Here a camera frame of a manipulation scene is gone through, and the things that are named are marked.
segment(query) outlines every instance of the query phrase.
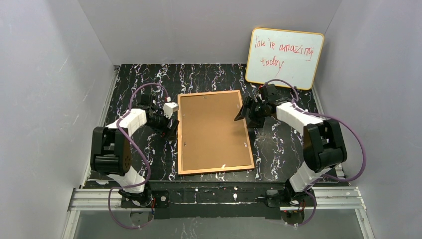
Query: marble surface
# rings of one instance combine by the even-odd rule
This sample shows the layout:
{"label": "marble surface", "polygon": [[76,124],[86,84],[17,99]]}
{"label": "marble surface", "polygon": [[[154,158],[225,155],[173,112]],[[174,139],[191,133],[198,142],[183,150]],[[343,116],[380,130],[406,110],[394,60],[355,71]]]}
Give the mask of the marble surface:
{"label": "marble surface", "polygon": [[[122,65],[105,124],[123,115],[128,108],[132,92],[142,84],[150,82],[162,84],[175,100],[177,100],[177,94],[226,90],[240,90],[242,97],[254,97],[259,85],[247,82],[245,71],[244,64]],[[285,97],[292,97],[291,91],[287,88],[279,88],[279,91]],[[142,93],[156,95],[159,105],[163,102],[163,92],[156,87],[148,87],[142,90]],[[299,91],[299,96],[300,107],[310,112],[317,112],[312,91]],[[284,122],[267,118],[263,128],[249,129],[249,137],[255,169],[181,176],[177,173],[176,141],[166,142],[146,126],[133,135],[134,141],[144,151],[151,164],[151,180],[285,182],[303,162],[302,137]],[[133,148],[131,150],[132,166],[146,177],[141,157]],[[92,172],[90,179],[105,179],[105,177]]]}

